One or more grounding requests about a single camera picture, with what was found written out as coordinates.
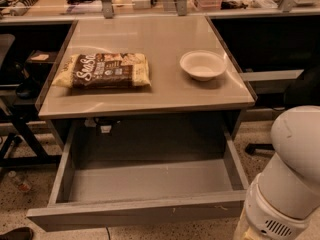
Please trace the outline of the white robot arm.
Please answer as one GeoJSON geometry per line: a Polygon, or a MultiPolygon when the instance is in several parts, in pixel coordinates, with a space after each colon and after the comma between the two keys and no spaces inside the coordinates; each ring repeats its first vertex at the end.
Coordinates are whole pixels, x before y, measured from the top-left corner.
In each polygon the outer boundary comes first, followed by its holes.
{"type": "Polygon", "coordinates": [[[320,207],[320,107],[280,114],[271,140],[275,153],[247,189],[232,240],[295,240],[320,207]]]}

